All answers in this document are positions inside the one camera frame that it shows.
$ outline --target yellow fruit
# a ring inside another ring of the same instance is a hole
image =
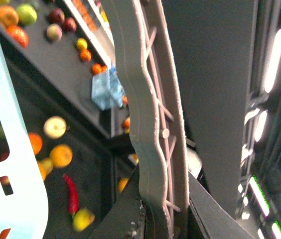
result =
[[[8,5],[10,0],[0,0],[0,5]]]
[[[77,232],[83,231],[87,228],[95,219],[95,215],[87,208],[78,210],[73,218],[73,228]]]
[[[128,178],[121,178],[121,179],[119,180],[119,192],[120,192],[120,193],[124,190],[124,188],[125,188],[125,186],[126,186],[126,184],[127,184],[128,181],[129,181]]]
[[[56,168],[64,168],[69,165],[72,161],[72,157],[72,149],[66,144],[55,146],[50,152],[50,159]]]
[[[66,121],[60,116],[50,117],[44,123],[43,131],[49,138],[60,138],[66,131]]]
[[[44,167],[46,175],[49,175],[50,172],[52,172],[53,167],[54,167],[52,160],[50,158],[45,158],[42,161],[40,161],[40,163]]]
[[[76,42],[76,47],[80,51],[87,49],[87,41],[84,38],[79,38]]]
[[[45,171],[43,165],[40,162],[37,162],[37,166],[39,167],[39,170],[40,170],[43,181],[45,181],[46,171]]]

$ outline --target lemon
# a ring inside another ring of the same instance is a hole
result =
[[[79,38],[76,42],[76,47],[80,51],[87,49],[87,41],[84,38]]]
[[[121,178],[120,179],[120,181],[119,181],[119,192],[120,193],[124,190],[124,188],[125,188],[125,186],[126,186],[128,181],[129,181],[128,178]]]
[[[95,215],[87,208],[78,210],[73,218],[73,228],[77,232],[83,231],[87,228],[95,219]]]
[[[42,161],[40,161],[40,163],[44,167],[44,169],[46,171],[46,175],[48,175],[48,174],[50,174],[50,172],[52,172],[54,165],[50,158],[45,158]]]

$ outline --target orange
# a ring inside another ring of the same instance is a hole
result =
[[[72,0],[72,3],[76,8],[79,6],[80,2],[81,2],[80,0]]]
[[[43,146],[43,140],[37,133],[29,133],[29,139],[32,145],[34,155],[37,155]]]
[[[72,149],[66,144],[55,146],[50,152],[50,159],[56,168],[64,168],[69,165],[72,157]]]
[[[127,100],[127,96],[123,96],[123,104],[127,106],[129,104],[129,101]]]
[[[86,24],[90,24],[93,21],[88,12],[83,15],[83,20]]]
[[[80,2],[77,6],[77,10],[79,11],[79,13],[83,16],[85,13],[87,13],[86,8],[84,7],[83,3]]]
[[[82,61],[90,61],[92,58],[92,54],[89,50],[82,50],[80,54],[80,58]]]
[[[97,27],[96,27],[94,21],[91,21],[91,22],[88,24],[88,27],[89,27],[89,29],[90,29],[91,32],[94,32],[94,31],[97,30]]]
[[[97,75],[100,74],[102,72],[102,67],[100,64],[96,63],[94,64],[94,66],[92,67],[92,73],[93,75]]]
[[[129,179],[128,178],[121,178],[119,180],[119,192],[121,193],[124,188],[126,187],[126,184],[128,183]]]
[[[39,170],[40,170],[40,173],[41,173],[41,176],[42,176],[42,180],[45,181],[45,179],[46,179],[46,171],[44,169],[44,166],[40,162],[37,162],[37,166],[39,167]]]
[[[107,71],[107,66],[102,66],[102,72]]]
[[[6,30],[8,34],[17,41],[23,48],[29,44],[29,37],[27,33],[19,26],[9,26]]]
[[[130,117],[128,117],[128,118],[125,120],[125,122],[123,123],[123,128],[124,128],[124,129],[129,129],[130,126],[131,126],[131,119],[130,119]]]

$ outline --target yellow apple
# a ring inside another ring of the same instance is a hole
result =
[[[60,116],[53,116],[45,122],[43,131],[49,138],[60,138],[66,131],[66,121]]]

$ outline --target produce shelf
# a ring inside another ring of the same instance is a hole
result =
[[[113,40],[113,35],[112,32],[109,29],[108,24],[105,24],[99,9],[96,7],[95,3],[93,0],[87,0],[89,2],[89,4],[91,5],[91,8],[93,10],[93,12],[95,13],[97,19],[99,20],[99,22],[101,23],[102,28],[104,29],[104,32],[106,33],[107,37],[109,38],[109,40],[111,41],[112,45],[114,46],[114,40]]]
[[[115,50],[114,50],[114,41],[113,36],[110,33],[109,29],[104,26],[103,20],[98,12],[97,7],[93,3],[93,1],[89,1],[92,10],[94,11],[95,15],[97,16],[98,20],[101,23],[101,27],[98,28],[95,32],[91,32],[88,26],[85,24],[82,16],[74,6],[71,0],[63,0],[65,5],[68,7],[68,9],[73,14],[73,17],[76,19],[78,24],[80,24],[82,30],[86,34],[86,36],[89,38],[91,43],[96,48],[98,54],[102,58],[102,60],[105,62],[105,64],[110,67],[111,63],[115,63]]]
[[[22,1],[12,0],[10,5],[16,7],[20,3]],[[105,137],[110,137],[111,111],[102,112],[91,101],[91,67],[95,62],[103,64],[101,57],[96,48],[89,44],[92,60],[80,60],[75,43],[79,37],[85,37],[85,34],[79,25],[75,33],[63,33],[59,42],[50,43],[44,35],[49,26],[46,16],[56,6],[62,7],[66,16],[71,16],[71,12],[63,6],[63,1],[57,1],[56,4],[40,1],[40,4],[36,23],[24,27],[29,36],[26,49],[21,48],[0,26],[0,42],[4,55],[13,59],[43,89],[53,91],[53,96],[64,103],[64,108],[75,112],[74,115],[85,121],[86,126],[94,127]],[[80,95],[82,92],[85,95],[84,100]]]
[[[44,182],[49,203],[44,239],[87,238],[114,202],[112,153],[104,148],[102,140],[93,137],[48,94],[31,84],[31,80],[11,61],[7,60],[7,64],[26,129],[40,134],[43,139],[43,148],[36,158],[41,160],[47,157],[51,149],[61,143],[69,145],[73,150],[70,165],[63,169],[53,169]],[[47,138],[42,130],[45,120],[53,115],[62,116],[70,126],[70,130],[57,140]],[[73,230],[67,211],[68,189],[62,179],[65,172],[76,184],[80,208],[87,207],[96,216],[94,223],[81,233]]]

